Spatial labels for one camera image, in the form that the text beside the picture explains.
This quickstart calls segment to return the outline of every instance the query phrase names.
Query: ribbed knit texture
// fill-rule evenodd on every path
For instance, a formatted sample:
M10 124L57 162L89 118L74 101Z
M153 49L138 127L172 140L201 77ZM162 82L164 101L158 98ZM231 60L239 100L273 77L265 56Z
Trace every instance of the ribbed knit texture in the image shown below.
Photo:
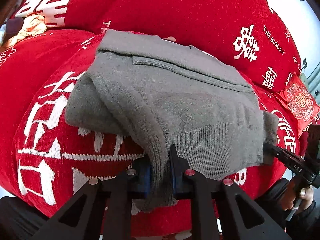
M168 149L192 168L221 179L272 163L263 142L276 142L278 118L261 111L235 68L192 46L109 30L94 63L72 91L66 122L131 136L153 165L152 194L142 210L174 203Z

